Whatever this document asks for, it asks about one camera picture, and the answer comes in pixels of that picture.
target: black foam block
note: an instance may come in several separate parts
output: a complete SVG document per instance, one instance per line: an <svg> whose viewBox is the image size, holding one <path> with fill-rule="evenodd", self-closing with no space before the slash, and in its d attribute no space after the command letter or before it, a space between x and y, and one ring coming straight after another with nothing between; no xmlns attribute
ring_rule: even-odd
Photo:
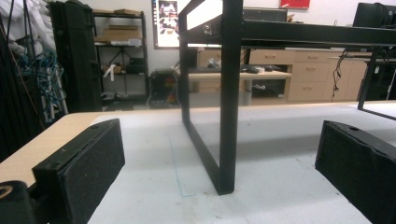
<svg viewBox="0 0 396 224"><path fill-rule="evenodd" d="M0 183L0 223L37 223L24 182L15 180Z"/></svg>
<svg viewBox="0 0 396 224"><path fill-rule="evenodd" d="M92 125L33 168L48 222L87 223L125 164L120 121Z"/></svg>
<svg viewBox="0 0 396 224"><path fill-rule="evenodd" d="M316 169L373 223L396 223L396 147L324 121Z"/></svg>

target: black metal frame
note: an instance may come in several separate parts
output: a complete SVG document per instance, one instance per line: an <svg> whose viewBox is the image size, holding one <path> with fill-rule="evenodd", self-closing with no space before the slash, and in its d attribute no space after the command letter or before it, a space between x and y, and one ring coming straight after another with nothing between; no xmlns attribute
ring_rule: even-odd
<svg viewBox="0 0 396 224"><path fill-rule="evenodd" d="M372 58L371 58L370 62L368 62L368 64L367 64L366 76L364 78L363 86L361 87L361 92L359 94L358 109L361 110L361 111L367 112L367 113L378 115L380 117L396 120L396 118L393 117L393 116L382 114L382 113L378 113L378 112L375 112L373 110L369 110L369 109L363 108L364 107L364 102L365 102L366 97L367 97L367 93L369 91L369 86L370 86L373 74L375 73L376 58L377 58L378 54L380 53L380 51L381 51L381 48L375 48L375 50L373 51L373 54L372 54Z"/></svg>
<svg viewBox="0 0 396 224"><path fill-rule="evenodd" d="M139 15L134 15L134 14L118 14L118 13L98 13L94 12L93 13L93 22L95 22L94 18L119 18L119 19L130 19L130 20L141 20L142 24L142 49L143 49L143 57L145 58L145 89L146 89L146 95L145 97L149 97L149 63L148 63L148 47L147 47L147 34L146 34L146 17L145 13L143 11L140 12ZM96 24L93 26L93 33L95 36L97 36L97 30L96 30ZM101 63L100 59L100 52L99 49L102 47L108 47L108 48L120 48L119 53L111 59L110 62L112 62L114 59L117 58L118 55L122 55L122 62L124 63L124 58L123 54L127 54L128 57L131 58L131 56L126 53L125 48L135 48L134 46L112 46L112 45L106 45L106 46L96 46L96 57L99 62L99 65ZM102 91L105 89L103 85L103 80L101 78L101 88ZM127 92L127 83L126 83L126 75L124 75L124 89L125 92Z"/></svg>
<svg viewBox="0 0 396 224"><path fill-rule="evenodd" d="M276 21L244 21L243 0L223 1L223 13L187 30L187 15L205 0L191 0L179 13L180 80L182 118L219 195L232 193L235 180L240 49L251 47L396 47L396 30L296 24ZM221 44L220 154L219 165L190 120L187 46ZM374 71L369 63L367 76Z"/></svg>

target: wooden desk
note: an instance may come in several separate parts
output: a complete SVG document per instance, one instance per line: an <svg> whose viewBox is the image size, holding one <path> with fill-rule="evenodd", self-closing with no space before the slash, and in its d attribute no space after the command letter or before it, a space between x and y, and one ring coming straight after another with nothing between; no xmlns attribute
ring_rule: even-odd
<svg viewBox="0 0 396 224"><path fill-rule="evenodd" d="M252 79L284 79L291 77L290 73L284 72L263 72L259 74L250 74L250 73L241 73L240 75L241 80L252 80ZM206 80L206 79L218 79L220 80L220 73L190 73L189 80Z"/></svg>
<svg viewBox="0 0 396 224"><path fill-rule="evenodd" d="M278 71L263 72L259 74L241 73L240 74L240 105L251 105L252 80L263 79L286 79L284 95L288 96L291 73ZM191 106L208 107L219 106L220 73L191 73L189 74L190 83L199 85L198 92L194 92L195 87L191 88Z"/></svg>
<svg viewBox="0 0 396 224"><path fill-rule="evenodd" d="M367 106L396 113L396 104ZM216 159L218 116L218 108L191 111ZM180 110L81 113L65 116L2 162L0 181L33 184L33 166L91 123L113 118L121 121L126 164L91 223L370 223L314 169L321 125L344 122L396 145L396 122L356 104L242 106L235 192L218 196Z"/></svg>

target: drawer handle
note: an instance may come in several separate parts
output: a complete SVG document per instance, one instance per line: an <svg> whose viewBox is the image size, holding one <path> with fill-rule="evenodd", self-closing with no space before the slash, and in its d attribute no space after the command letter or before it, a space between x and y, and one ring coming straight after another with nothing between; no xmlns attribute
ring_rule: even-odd
<svg viewBox="0 0 396 224"><path fill-rule="evenodd" d="M276 58L276 56L275 56L275 55L268 55L268 54L265 54L265 58L267 58L267 59L274 59L274 58Z"/></svg>

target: wall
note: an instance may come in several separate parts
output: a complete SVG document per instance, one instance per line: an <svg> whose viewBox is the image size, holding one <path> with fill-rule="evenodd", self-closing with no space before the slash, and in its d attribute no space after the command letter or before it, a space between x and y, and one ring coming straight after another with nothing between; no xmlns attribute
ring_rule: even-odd
<svg viewBox="0 0 396 224"><path fill-rule="evenodd" d="M144 11L147 20L148 38L148 69L167 68L178 62L177 49L154 49L151 1L142 0L80 0L92 8L120 9L129 8ZM355 11L359 2L395 5L394 0L311 0L309 9L290 9L289 14L295 14L294 21L304 23L333 25L349 25L353 22ZM278 7L279 0L245 0L245 7Z"/></svg>

